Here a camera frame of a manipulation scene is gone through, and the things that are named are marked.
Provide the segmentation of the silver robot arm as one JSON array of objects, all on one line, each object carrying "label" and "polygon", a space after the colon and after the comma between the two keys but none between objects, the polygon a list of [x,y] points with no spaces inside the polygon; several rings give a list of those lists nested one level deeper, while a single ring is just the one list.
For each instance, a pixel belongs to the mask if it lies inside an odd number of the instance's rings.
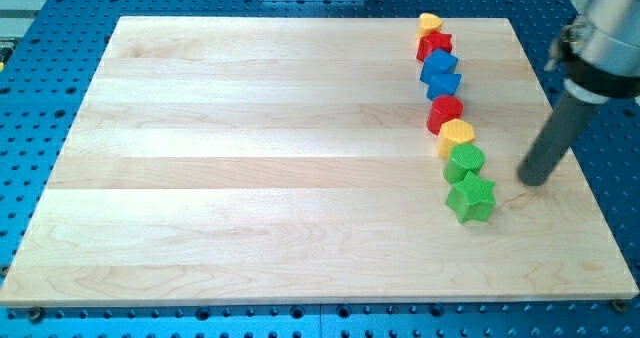
[{"label": "silver robot arm", "polygon": [[546,68],[565,67],[565,91],[589,103],[639,96],[639,0],[588,0],[554,39]]}]

